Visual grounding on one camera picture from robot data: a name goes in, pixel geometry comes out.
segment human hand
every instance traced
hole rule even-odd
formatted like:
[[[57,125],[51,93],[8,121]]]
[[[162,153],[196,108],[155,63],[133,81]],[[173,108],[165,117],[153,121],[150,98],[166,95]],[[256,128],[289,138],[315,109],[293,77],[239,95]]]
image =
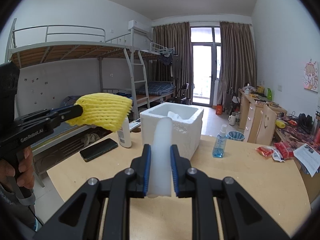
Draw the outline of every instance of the human hand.
[[[35,177],[33,176],[32,168],[32,150],[31,147],[23,149],[24,159],[19,163],[19,171],[21,175],[17,179],[19,187],[26,187],[32,189],[35,184]],[[6,190],[12,191],[12,187],[8,182],[7,176],[14,176],[14,168],[5,160],[0,160],[0,183]]]

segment upper bunk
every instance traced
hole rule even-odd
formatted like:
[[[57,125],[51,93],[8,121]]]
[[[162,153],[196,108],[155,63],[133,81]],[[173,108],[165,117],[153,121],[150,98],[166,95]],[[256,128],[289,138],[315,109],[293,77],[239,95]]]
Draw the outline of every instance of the upper bunk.
[[[153,42],[150,43],[150,50],[135,48],[132,45],[125,45],[130,42],[133,44],[133,36],[136,32],[145,35],[145,33],[131,29],[131,32],[121,36],[106,39],[106,31],[102,28],[81,26],[81,25],[41,25],[32,26],[15,30],[14,19],[10,30],[7,49],[6,60],[12,60],[19,68],[24,68],[32,65],[38,65],[46,62],[68,60],[68,59],[81,59],[81,58],[123,58],[125,59],[124,49],[130,56],[134,51],[134,59],[139,59],[138,51],[140,50],[143,60],[156,60],[160,53],[166,49]],[[95,33],[86,32],[52,32],[53,27],[74,27],[77,30],[94,30]],[[16,34],[30,29],[45,29],[46,33],[43,37],[44,42],[25,45],[18,47],[16,45]],[[49,35],[90,35],[101,37],[102,41],[47,41]]]

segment curtain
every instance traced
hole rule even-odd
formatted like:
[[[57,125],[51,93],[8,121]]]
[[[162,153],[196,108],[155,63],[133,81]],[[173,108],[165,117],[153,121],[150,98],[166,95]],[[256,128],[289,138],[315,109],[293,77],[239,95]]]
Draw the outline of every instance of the curtain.
[[[175,23],[156,26],[153,28],[153,41],[167,48],[175,48],[176,54],[181,58],[180,78],[176,83],[176,90],[185,83],[189,83],[189,89],[186,91],[186,97],[192,97],[193,87],[193,64],[192,64],[192,45],[191,29],[188,22]],[[156,61],[156,81],[172,81],[170,66]]]
[[[248,24],[220,22],[221,70],[217,104],[225,105],[225,94],[245,83],[256,86],[257,66],[253,40]]]

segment spray bottle cap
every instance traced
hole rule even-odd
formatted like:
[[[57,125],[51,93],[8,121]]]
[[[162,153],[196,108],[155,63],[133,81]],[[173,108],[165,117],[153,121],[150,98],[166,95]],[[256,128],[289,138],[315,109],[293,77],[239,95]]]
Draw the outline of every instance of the spray bottle cap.
[[[227,132],[227,125],[226,124],[223,124],[221,126],[221,130],[220,130],[220,136],[226,136],[226,132]]]

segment person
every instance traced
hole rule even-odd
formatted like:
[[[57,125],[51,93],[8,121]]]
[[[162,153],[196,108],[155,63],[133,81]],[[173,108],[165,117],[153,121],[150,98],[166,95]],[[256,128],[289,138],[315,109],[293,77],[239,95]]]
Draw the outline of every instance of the person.
[[[33,189],[35,184],[35,177],[33,176],[32,167],[32,150],[31,147],[27,147],[23,150],[24,159],[19,163],[19,171],[22,173],[18,179],[17,184],[19,187],[26,187]],[[8,182],[7,176],[14,176],[14,168],[5,160],[0,160],[0,197],[3,202],[6,203],[9,212],[11,212],[17,219],[24,223],[29,228],[35,230],[36,219],[34,205],[24,206],[17,199],[12,187]]]

